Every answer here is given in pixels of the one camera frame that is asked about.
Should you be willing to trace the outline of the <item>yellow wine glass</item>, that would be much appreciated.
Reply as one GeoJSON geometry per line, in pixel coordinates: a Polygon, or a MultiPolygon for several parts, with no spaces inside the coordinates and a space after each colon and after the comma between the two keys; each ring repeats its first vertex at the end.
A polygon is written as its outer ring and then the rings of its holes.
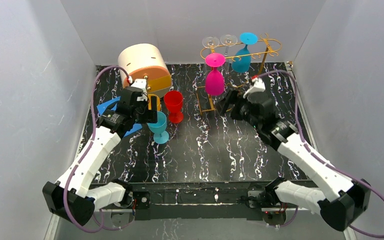
{"type": "Polygon", "coordinates": [[[149,93],[148,97],[148,109],[153,111],[161,111],[161,99],[156,95],[149,93]]]}

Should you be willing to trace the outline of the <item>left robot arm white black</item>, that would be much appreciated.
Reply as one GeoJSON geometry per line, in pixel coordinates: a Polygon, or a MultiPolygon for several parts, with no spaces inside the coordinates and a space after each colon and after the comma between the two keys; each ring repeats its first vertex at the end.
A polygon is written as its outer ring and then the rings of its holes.
{"type": "Polygon", "coordinates": [[[95,123],[86,146],[66,172],[47,182],[42,193],[49,211],[75,225],[84,226],[95,212],[124,202],[131,187],[121,180],[94,189],[90,185],[111,151],[136,124],[157,122],[160,99],[128,86],[118,101],[107,106],[95,123]]]}

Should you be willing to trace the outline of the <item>white cylindrical drawer box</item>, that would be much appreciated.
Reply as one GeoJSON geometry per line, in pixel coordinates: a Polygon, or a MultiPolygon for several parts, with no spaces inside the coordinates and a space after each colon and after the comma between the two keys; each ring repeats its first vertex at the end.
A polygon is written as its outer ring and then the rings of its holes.
{"type": "Polygon", "coordinates": [[[163,98],[172,87],[171,74],[159,49],[149,43],[139,43],[125,48],[117,63],[133,80],[146,79],[148,93],[163,98]]]}

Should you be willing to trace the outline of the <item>magenta wine glass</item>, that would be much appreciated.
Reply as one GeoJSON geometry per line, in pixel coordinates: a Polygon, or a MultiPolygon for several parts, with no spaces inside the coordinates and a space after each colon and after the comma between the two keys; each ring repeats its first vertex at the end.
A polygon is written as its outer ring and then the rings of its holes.
{"type": "Polygon", "coordinates": [[[219,96],[224,92],[225,79],[218,68],[222,67],[225,62],[225,57],[216,52],[209,54],[205,58],[206,65],[211,67],[211,71],[205,79],[205,91],[211,96],[219,96]]]}

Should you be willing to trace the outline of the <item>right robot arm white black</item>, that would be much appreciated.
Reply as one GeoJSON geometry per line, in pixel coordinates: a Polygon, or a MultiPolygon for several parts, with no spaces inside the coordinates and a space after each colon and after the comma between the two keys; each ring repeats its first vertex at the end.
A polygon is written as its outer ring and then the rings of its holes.
{"type": "Polygon", "coordinates": [[[278,177],[265,187],[265,201],[311,210],[337,231],[344,231],[367,209],[371,195],[368,183],[334,171],[328,160],[301,139],[290,121],[276,114],[274,100],[266,92],[244,94],[230,89],[220,105],[220,114],[229,112],[233,120],[249,123],[263,143],[291,160],[318,187],[300,186],[278,177]]]}

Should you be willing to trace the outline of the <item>red wine glass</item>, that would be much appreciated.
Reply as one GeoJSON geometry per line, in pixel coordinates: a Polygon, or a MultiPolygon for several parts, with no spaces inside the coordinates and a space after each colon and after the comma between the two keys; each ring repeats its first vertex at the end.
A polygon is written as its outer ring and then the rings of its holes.
{"type": "Polygon", "coordinates": [[[183,95],[176,90],[171,90],[163,97],[164,104],[169,112],[168,120],[173,124],[178,124],[184,119],[182,113],[183,95]]]}

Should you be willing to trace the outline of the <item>light blue wine glass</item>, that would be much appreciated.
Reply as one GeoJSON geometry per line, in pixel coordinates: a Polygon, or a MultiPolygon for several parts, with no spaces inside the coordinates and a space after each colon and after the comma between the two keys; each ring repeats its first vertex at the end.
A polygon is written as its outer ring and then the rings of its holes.
{"type": "Polygon", "coordinates": [[[162,111],[157,111],[157,122],[147,123],[149,130],[153,133],[155,143],[161,145],[169,140],[167,129],[167,116],[162,111]]]}

